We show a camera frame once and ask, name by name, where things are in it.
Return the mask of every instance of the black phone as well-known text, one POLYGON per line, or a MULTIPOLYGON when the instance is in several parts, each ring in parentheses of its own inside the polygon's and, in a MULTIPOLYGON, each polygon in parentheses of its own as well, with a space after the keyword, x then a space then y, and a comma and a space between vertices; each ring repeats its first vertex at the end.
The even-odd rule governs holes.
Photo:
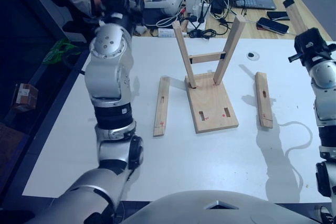
POLYGON ((288 14, 286 12, 267 12, 267 16, 270 20, 289 20, 288 14))
POLYGON ((289 26, 272 21, 267 18, 260 18, 260 20, 258 20, 257 22, 257 25, 261 26, 262 28, 266 30, 274 31, 275 33, 279 33, 279 34, 285 34, 289 28, 289 26))

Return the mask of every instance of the round object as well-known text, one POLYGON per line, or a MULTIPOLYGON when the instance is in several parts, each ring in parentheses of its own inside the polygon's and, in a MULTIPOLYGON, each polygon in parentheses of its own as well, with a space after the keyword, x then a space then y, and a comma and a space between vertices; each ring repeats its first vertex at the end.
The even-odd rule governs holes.
POLYGON ((249 60, 259 60, 260 55, 257 52, 249 52, 246 57, 249 60))

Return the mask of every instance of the cardboard box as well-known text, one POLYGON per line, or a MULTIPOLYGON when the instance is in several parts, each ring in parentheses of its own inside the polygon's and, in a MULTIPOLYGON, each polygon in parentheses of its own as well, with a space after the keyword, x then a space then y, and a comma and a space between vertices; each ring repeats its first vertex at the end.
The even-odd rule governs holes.
POLYGON ((30 84, 21 83, 17 86, 13 96, 12 108, 18 113, 36 108, 38 90, 30 84))
POLYGON ((0 193, 25 147, 28 135, 0 124, 0 193))

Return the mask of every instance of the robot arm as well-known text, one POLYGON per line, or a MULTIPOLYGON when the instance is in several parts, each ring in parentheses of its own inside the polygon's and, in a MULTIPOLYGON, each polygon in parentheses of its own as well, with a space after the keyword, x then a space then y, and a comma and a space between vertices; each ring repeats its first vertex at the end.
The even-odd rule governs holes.
POLYGON ((300 59, 316 96, 314 111, 321 139, 320 156, 326 160, 316 164, 318 190, 331 198, 336 220, 336 61, 331 58, 336 44, 327 45, 318 29, 311 28, 295 37, 295 49, 297 54, 288 59, 290 62, 300 59))
POLYGON ((84 173, 53 205, 29 223, 111 223, 124 186, 142 163, 135 135, 129 72, 132 34, 143 0, 102 0, 104 25, 90 44, 85 83, 95 109, 99 167, 84 173))

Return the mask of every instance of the white table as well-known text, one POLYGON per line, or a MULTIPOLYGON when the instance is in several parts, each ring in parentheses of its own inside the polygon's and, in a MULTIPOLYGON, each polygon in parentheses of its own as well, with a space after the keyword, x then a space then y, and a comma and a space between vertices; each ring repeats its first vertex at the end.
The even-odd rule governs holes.
MULTIPOLYGON (((225 39, 186 39, 190 54, 221 51, 225 39)), ((133 39, 132 109, 144 162, 126 185, 123 200, 152 201, 185 190, 246 193, 272 202, 322 202, 315 164, 320 140, 307 71, 293 40, 241 39, 223 81, 239 121, 235 129, 196 134, 183 90, 182 57, 174 38, 133 39), (258 61, 248 52, 260 54, 258 61), (274 128, 261 129, 254 74, 267 73, 274 128), (160 76, 171 81, 167 128, 153 138, 160 76)), ((217 62, 193 65, 194 73, 215 71, 217 62)), ((82 173, 97 167, 96 118, 79 76, 36 162, 23 195, 60 196, 82 173)))

